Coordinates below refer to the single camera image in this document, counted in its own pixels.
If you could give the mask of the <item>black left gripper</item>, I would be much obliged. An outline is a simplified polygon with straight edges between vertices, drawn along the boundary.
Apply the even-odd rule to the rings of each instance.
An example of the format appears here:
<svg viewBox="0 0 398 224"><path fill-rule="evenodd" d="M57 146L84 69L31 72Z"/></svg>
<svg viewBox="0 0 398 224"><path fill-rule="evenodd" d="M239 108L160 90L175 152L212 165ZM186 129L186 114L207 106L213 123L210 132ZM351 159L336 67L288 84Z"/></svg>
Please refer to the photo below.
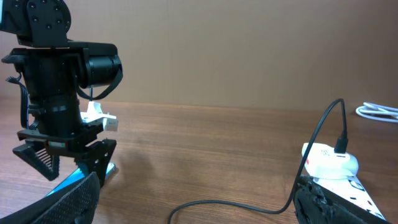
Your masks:
<svg viewBox="0 0 398 224"><path fill-rule="evenodd" d="M83 131L67 137L56 137L40 134L38 130L23 129L17 133L19 140L26 140L24 144L15 147L12 152L42 174L47 180L53 181L59 176L60 157L50 155L50 152L60 156L79 154L75 163L86 177L95 172L99 178L100 187L105 183L106 171L117 142L113 139L96 141L90 146L87 144L97 139L97 134L103 131L103 125L86 124Z"/></svg>

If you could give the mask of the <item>teal screen smartphone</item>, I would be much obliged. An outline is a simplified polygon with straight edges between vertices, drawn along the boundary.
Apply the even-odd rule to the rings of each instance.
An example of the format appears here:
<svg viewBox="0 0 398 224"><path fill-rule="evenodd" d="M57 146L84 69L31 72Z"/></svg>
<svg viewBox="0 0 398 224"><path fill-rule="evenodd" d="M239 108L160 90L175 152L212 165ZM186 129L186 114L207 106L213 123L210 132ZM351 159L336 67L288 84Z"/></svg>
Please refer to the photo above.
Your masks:
<svg viewBox="0 0 398 224"><path fill-rule="evenodd" d="M110 162L108 164L108 167L106 169L106 176L105 179L109 179L110 176L116 171L117 167L115 165L115 163ZM69 185L78 182L79 180L83 179L85 176L82 173L82 171L80 170L80 168L77 168L74 172L72 172L66 179L64 179L60 184L58 184L52 191L50 191L47 194L47 197L49 195L52 195L55 192L58 192L66 187L68 187Z"/></svg>

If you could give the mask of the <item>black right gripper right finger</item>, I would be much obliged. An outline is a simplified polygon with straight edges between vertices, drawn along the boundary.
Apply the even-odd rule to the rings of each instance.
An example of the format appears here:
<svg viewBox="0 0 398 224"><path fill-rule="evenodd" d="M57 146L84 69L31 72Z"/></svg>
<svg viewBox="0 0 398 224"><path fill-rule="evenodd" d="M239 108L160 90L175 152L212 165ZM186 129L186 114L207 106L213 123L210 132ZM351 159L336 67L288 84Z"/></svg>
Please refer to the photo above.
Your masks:
<svg viewBox="0 0 398 224"><path fill-rule="evenodd" d="M383 218L360 208L301 175L294 193L295 215L300 224L388 224Z"/></svg>

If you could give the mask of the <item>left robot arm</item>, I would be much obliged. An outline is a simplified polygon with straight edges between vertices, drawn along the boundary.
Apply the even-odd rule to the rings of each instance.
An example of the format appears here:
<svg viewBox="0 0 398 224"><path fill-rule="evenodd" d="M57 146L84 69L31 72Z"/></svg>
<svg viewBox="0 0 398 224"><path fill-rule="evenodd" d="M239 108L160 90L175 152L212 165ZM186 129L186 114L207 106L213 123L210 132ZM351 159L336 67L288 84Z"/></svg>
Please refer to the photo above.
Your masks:
<svg viewBox="0 0 398 224"><path fill-rule="evenodd" d="M72 18L62 0L1 2L1 30L16 35L18 48L2 60L18 77L9 82L21 91L21 145L13 152L46 179L59 175L61 157L71 157L84 175L104 183L116 141L99 141L103 117L80 113L80 99L92 100L85 88L103 86L107 97L123 79L113 44L70 40Z"/></svg>

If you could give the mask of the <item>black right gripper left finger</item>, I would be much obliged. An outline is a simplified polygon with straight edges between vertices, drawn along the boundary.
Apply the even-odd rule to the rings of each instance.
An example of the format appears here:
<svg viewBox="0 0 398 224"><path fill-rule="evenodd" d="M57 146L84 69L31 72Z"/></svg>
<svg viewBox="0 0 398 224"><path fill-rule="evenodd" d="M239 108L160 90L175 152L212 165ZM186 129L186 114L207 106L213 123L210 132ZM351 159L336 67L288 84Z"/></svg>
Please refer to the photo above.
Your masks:
<svg viewBox="0 0 398 224"><path fill-rule="evenodd" d="M28 207L1 218L1 223L91 224L99 202L100 188L99 178L96 172L92 172Z"/></svg>

